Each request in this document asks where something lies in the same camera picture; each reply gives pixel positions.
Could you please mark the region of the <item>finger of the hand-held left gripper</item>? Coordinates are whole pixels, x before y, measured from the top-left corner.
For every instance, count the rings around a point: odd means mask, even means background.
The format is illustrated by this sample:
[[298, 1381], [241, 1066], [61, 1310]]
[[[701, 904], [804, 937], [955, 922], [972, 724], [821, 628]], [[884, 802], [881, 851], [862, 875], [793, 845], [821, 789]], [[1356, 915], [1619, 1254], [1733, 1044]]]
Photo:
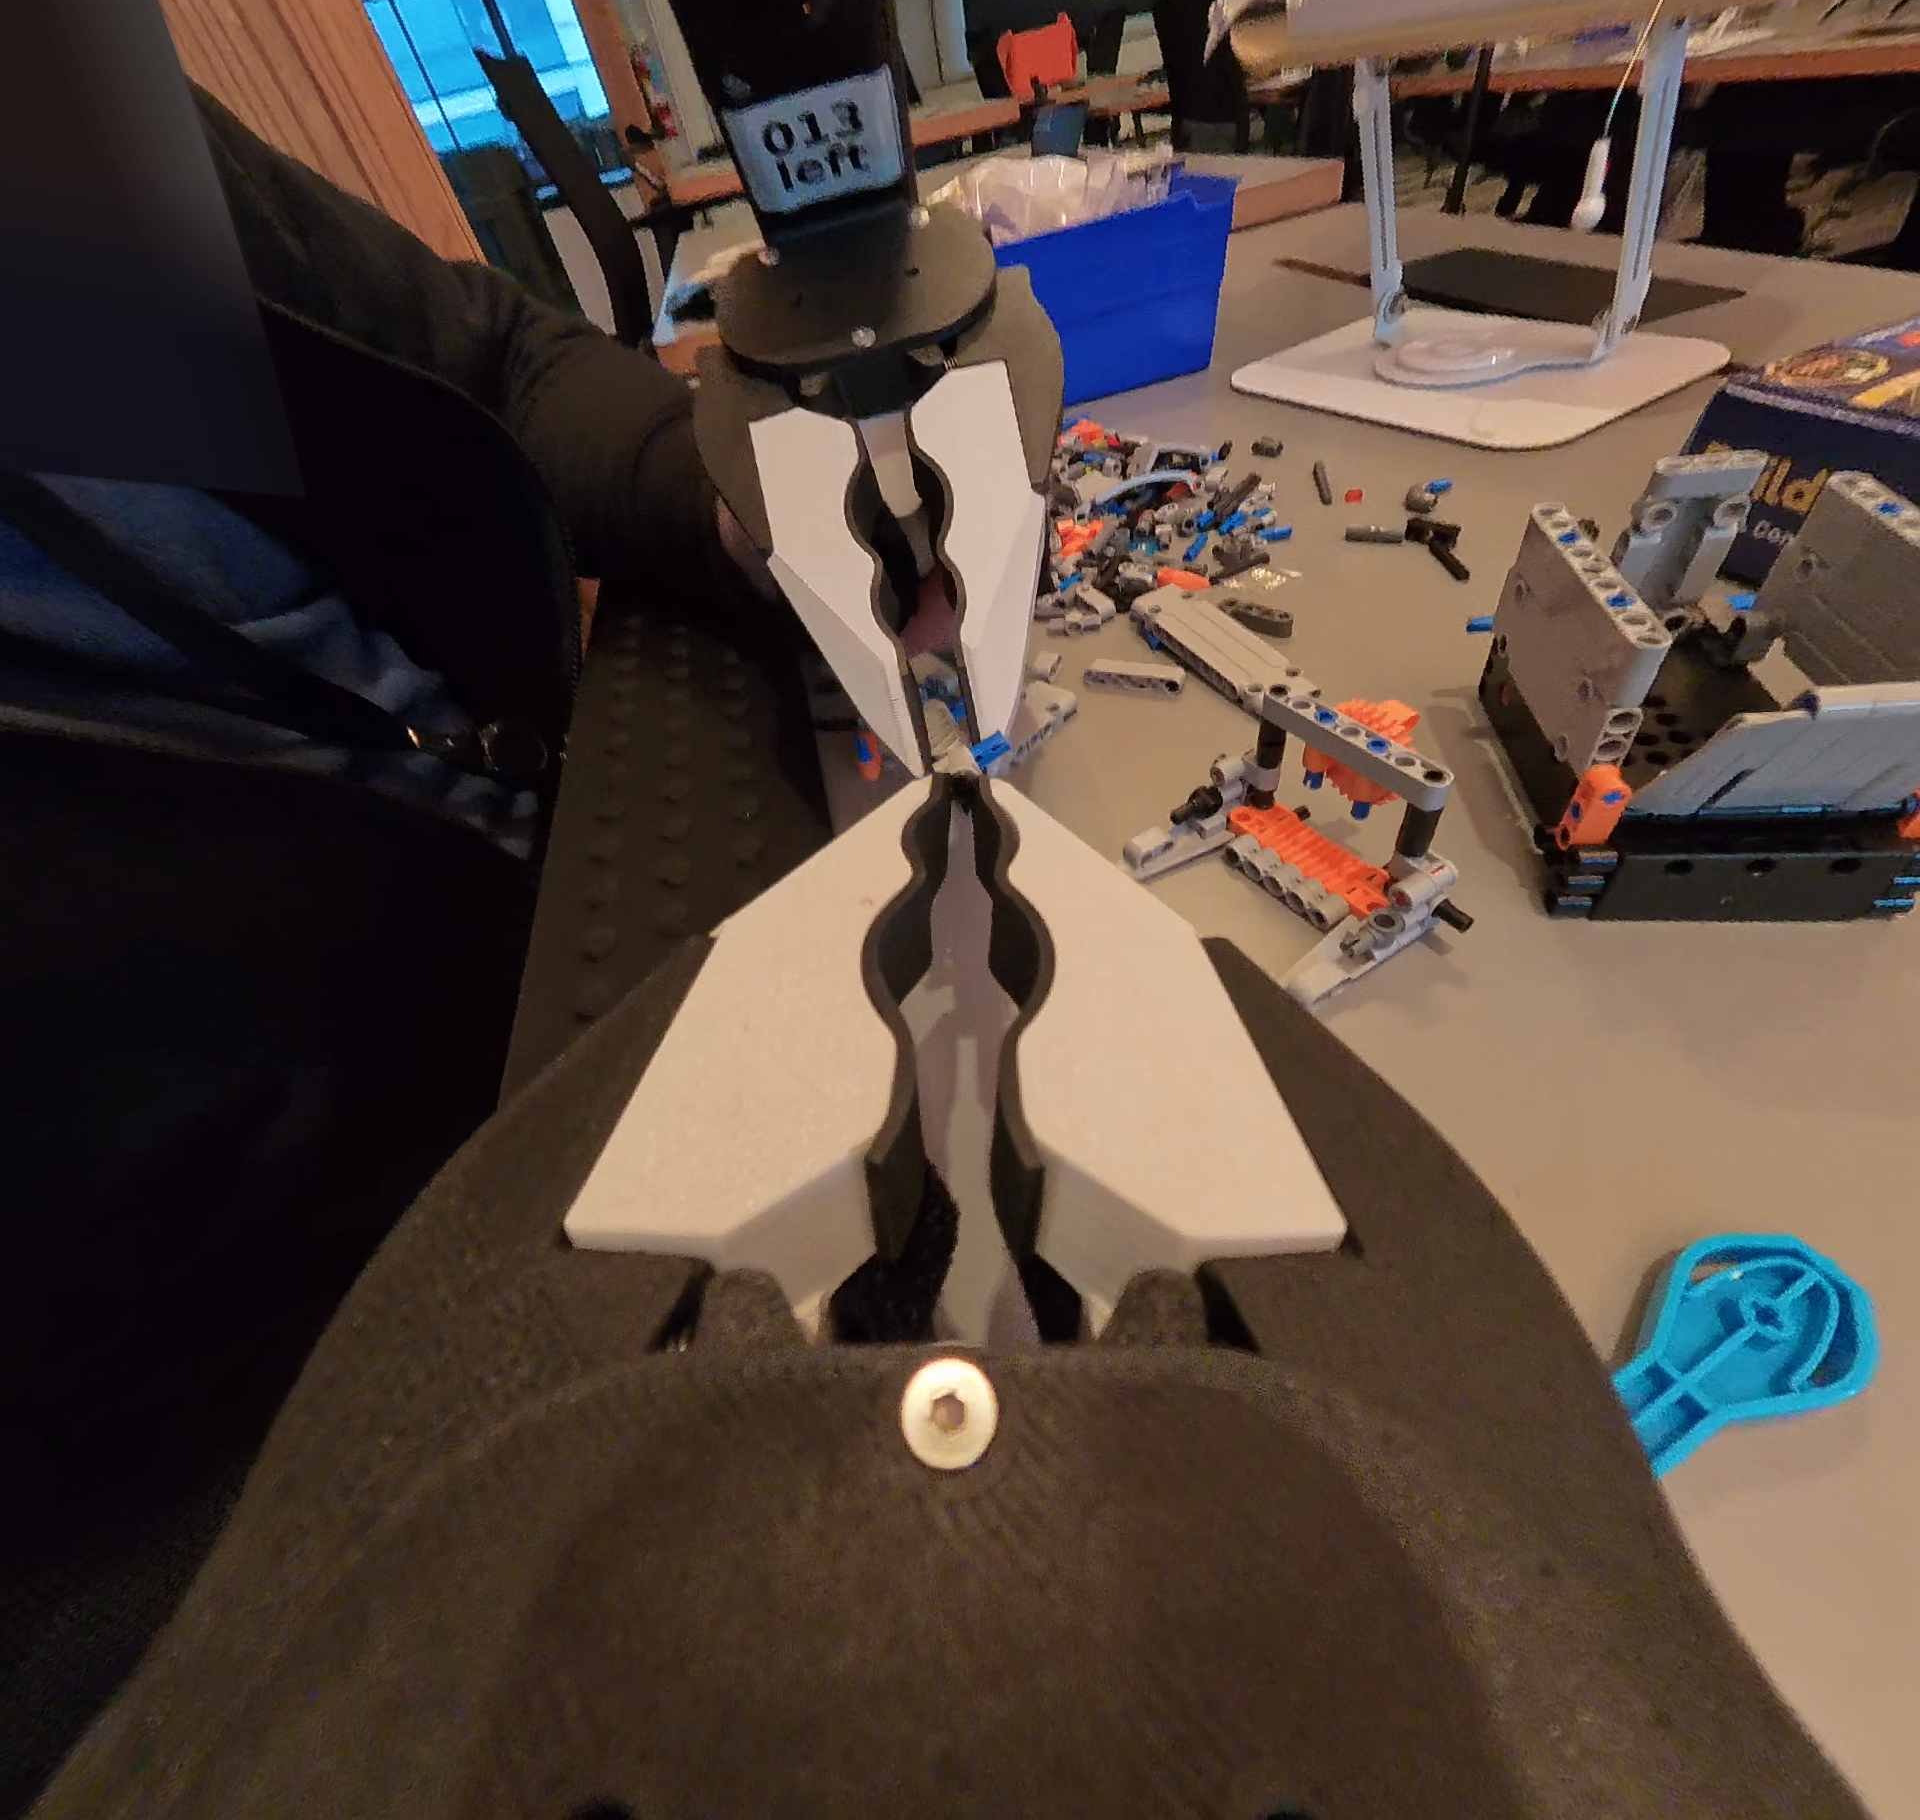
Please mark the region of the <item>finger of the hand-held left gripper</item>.
[[946, 488], [934, 541], [953, 582], [957, 671], [972, 740], [1003, 735], [1020, 701], [1044, 554], [1007, 369], [949, 369], [910, 411], [910, 442]]
[[855, 711], [908, 771], [928, 766], [919, 685], [871, 543], [877, 488], [848, 422], [791, 409], [751, 429], [772, 575]]

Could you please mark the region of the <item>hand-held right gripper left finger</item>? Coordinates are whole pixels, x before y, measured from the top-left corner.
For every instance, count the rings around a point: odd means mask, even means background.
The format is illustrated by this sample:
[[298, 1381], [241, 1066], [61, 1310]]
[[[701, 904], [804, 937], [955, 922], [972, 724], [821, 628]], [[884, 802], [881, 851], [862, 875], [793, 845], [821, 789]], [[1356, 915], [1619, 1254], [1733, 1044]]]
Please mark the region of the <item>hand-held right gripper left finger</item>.
[[925, 779], [716, 928], [568, 1240], [756, 1268], [793, 1307], [899, 1259], [926, 1170], [899, 1005], [946, 873], [948, 780]]

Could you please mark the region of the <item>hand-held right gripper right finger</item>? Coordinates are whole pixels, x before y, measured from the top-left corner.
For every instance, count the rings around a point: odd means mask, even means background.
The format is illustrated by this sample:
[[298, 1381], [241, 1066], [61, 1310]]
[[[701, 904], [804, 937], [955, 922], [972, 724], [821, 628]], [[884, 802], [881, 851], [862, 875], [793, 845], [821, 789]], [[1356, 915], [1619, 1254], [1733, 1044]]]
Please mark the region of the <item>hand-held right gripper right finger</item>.
[[1038, 1331], [1102, 1327], [1143, 1274], [1337, 1249], [1346, 1215], [1190, 922], [997, 780], [972, 851], [1017, 1009], [992, 1197]]

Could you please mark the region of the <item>pile of small building pieces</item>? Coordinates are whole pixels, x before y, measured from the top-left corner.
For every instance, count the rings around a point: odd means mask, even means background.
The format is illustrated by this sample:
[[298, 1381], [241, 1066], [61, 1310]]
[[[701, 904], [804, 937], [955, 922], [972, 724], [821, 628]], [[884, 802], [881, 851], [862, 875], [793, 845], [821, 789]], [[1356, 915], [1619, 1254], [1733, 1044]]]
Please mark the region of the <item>pile of small building pieces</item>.
[[1068, 418], [1044, 488], [1035, 628], [1051, 638], [1094, 638], [1130, 626], [1145, 654], [1089, 661], [1084, 681], [1143, 694], [1177, 694], [1189, 681], [1209, 689], [1133, 628], [1133, 599], [1163, 588], [1209, 596], [1286, 653], [1294, 617], [1279, 592], [1292, 571], [1274, 565], [1274, 551], [1292, 525], [1274, 492], [1262, 469], [1235, 468], [1229, 442], [1152, 441]]

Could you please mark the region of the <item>blue plastic bin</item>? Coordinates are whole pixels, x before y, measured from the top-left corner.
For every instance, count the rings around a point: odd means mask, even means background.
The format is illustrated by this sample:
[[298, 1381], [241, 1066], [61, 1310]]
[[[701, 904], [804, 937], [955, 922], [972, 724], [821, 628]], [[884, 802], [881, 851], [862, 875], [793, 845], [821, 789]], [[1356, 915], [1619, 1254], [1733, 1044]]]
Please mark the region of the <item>blue plastic bin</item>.
[[1177, 171], [1155, 206], [996, 245], [1058, 333], [1064, 406], [1209, 367], [1236, 191]]

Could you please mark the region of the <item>long light grey building block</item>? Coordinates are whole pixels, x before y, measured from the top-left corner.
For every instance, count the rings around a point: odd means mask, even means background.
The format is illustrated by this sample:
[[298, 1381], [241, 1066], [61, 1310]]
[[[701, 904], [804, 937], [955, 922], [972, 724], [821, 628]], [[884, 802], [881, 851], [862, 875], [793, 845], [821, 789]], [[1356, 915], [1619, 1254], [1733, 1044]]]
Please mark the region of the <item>long light grey building block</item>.
[[915, 726], [923, 729], [925, 771], [957, 771], [966, 759], [961, 746], [972, 746], [996, 733], [1011, 733], [1020, 702], [1024, 626], [1012, 635], [1012, 689], [1003, 701], [980, 701], [985, 679], [970, 674], [962, 643], [962, 603], [948, 571], [934, 571], [919, 588], [919, 604], [904, 621], [899, 650], [904, 657], [908, 699], [915, 702]]

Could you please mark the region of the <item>grey building kit robot assembly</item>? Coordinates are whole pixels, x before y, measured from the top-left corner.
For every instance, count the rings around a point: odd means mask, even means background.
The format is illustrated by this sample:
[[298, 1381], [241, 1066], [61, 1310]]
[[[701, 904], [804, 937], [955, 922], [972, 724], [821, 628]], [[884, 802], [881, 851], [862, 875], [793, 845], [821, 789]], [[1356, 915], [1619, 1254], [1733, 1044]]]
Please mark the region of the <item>grey building kit robot assembly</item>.
[[1740, 596], [1720, 566], [1764, 461], [1662, 460], [1609, 546], [1528, 511], [1477, 699], [1555, 919], [1916, 910], [1916, 505], [1830, 477]]

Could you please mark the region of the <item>person's left hand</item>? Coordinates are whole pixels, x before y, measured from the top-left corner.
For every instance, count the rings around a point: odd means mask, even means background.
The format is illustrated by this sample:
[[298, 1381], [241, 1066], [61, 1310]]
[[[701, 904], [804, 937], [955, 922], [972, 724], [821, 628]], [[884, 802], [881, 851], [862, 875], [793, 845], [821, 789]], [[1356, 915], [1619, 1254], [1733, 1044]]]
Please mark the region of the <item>person's left hand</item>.
[[738, 622], [748, 612], [760, 619], [791, 619], [791, 608], [777, 578], [772, 575], [769, 551], [732, 511], [724, 496], [712, 496], [714, 551], [710, 608], [724, 610]]

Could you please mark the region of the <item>black perforated mat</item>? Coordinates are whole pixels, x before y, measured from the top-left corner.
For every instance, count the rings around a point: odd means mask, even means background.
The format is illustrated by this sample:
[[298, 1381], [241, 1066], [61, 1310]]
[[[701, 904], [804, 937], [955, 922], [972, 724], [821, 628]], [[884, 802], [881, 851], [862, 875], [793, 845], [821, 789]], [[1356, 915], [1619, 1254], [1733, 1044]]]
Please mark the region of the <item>black perforated mat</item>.
[[802, 671], [760, 619], [601, 586], [501, 1103], [681, 942], [830, 844]]

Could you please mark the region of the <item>wide light grey panel piece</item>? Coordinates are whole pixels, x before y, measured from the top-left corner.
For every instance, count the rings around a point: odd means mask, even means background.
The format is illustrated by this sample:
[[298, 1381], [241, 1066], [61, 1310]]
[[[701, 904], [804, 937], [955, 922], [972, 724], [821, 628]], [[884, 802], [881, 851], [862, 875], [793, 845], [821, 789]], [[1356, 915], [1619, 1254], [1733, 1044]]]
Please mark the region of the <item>wide light grey panel piece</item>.
[[1145, 593], [1133, 599], [1131, 621], [1148, 642], [1252, 718], [1259, 718], [1269, 693], [1319, 694], [1277, 642], [1231, 619], [1205, 593], [1180, 588]]

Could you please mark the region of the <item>orange and grey wing assembly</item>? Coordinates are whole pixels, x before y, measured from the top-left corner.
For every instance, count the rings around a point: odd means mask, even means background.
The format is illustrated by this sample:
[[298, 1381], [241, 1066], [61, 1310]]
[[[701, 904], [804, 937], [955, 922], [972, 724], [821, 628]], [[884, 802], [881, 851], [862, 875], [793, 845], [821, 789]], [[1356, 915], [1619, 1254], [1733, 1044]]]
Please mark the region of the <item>orange and grey wing assembly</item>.
[[[1217, 853], [1229, 869], [1277, 897], [1321, 936], [1286, 978], [1286, 995], [1314, 1009], [1436, 928], [1469, 931], [1452, 902], [1458, 873], [1433, 849], [1452, 798], [1452, 771], [1410, 745], [1420, 716], [1400, 702], [1332, 705], [1299, 685], [1270, 689], [1257, 743], [1215, 759], [1208, 780], [1121, 851], [1130, 877], [1151, 880]], [[1301, 783], [1332, 787], [1356, 817], [1398, 802], [1393, 848], [1376, 866], [1277, 799], [1284, 750], [1301, 752]]]

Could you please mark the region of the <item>orange office chair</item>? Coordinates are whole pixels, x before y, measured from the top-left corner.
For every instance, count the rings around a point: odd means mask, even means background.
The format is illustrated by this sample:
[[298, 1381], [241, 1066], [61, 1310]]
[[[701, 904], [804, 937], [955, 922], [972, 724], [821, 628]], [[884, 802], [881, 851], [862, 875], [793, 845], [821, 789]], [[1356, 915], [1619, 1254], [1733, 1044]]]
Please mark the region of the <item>orange office chair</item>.
[[1081, 78], [1081, 45], [1068, 11], [1029, 30], [1008, 30], [996, 40], [996, 63], [1008, 96], [1019, 106], [1038, 106]]

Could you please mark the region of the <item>white booklet stand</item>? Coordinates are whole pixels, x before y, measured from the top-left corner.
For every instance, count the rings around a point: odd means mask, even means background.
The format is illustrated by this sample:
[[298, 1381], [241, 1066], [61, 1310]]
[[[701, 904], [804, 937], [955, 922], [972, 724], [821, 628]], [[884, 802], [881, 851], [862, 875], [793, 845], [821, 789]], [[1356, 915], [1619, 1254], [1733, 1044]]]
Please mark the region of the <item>white booklet stand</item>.
[[1492, 452], [1578, 441], [1720, 372], [1727, 347], [1642, 325], [1687, 22], [1647, 26], [1642, 122], [1613, 293], [1594, 325], [1469, 314], [1404, 296], [1385, 62], [1356, 62], [1372, 316], [1235, 369], [1236, 393]]

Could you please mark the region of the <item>blue curved building piece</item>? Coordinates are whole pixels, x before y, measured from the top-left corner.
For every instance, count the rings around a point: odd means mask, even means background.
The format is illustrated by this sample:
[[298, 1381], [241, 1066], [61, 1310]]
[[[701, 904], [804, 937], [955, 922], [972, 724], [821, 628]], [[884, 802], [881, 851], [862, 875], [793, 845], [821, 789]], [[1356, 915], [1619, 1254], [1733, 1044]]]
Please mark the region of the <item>blue curved building piece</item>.
[[1656, 1476], [1736, 1424], [1860, 1394], [1881, 1358], [1875, 1309], [1792, 1236], [1709, 1236], [1653, 1289], [1613, 1388]]

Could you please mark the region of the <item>blue robot kit box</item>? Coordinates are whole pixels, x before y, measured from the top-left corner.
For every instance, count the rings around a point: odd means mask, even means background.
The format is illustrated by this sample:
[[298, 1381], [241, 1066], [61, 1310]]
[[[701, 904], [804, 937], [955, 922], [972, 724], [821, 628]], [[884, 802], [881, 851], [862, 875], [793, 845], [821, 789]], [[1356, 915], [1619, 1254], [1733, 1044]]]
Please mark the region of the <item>blue robot kit box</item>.
[[1918, 496], [1918, 316], [1733, 369], [1684, 453], [1762, 452], [1754, 518], [1812, 511], [1837, 473]]

